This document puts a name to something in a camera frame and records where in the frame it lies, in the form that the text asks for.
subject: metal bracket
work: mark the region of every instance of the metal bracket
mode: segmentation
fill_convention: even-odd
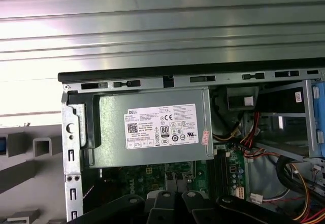
[[[77,112],[84,110],[83,105],[62,104],[62,146],[67,220],[83,214],[81,157],[80,157],[80,118]]]

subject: motherboard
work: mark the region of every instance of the motherboard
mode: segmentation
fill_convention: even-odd
[[[246,198],[244,157],[241,151],[221,145],[209,161],[106,168],[100,178],[94,171],[87,178],[84,173],[84,209],[89,211],[128,194],[146,199],[151,191],[167,189],[168,173],[181,175],[185,190],[204,192],[212,200],[224,195]],[[86,185],[90,179],[95,183]]]
[[[206,161],[197,161],[123,167],[118,176],[123,186],[122,194],[137,194],[146,198],[150,191],[166,189],[166,172],[182,173],[188,190],[209,192]]]

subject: pink sticker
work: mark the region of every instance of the pink sticker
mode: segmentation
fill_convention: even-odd
[[[201,144],[208,145],[209,144],[209,136],[210,136],[209,131],[203,131]]]

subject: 80 plus logo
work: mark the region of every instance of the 80 plus logo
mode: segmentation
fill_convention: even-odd
[[[162,138],[168,138],[169,137],[169,126],[161,126],[160,134],[161,134]]]

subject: sticker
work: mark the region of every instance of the sticker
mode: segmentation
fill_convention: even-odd
[[[256,130],[255,130],[254,136],[257,136],[260,132],[261,132],[261,130],[257,127]]]
[[[124,127],[127,149],[199,142],[195,104],[129,109]]]
[[[297,103],[301,103],[303,101],[303,98],[301,97],[301,92],[296,92],[295,96],[296,96]]]
[[[209,131],[203,131],[201,144],[208,145],[209,144],[209,136],[210,136]]]
[[[254,97],[253,96],[245,97],[244,98],[244,105],[245,106],[254,106]]]

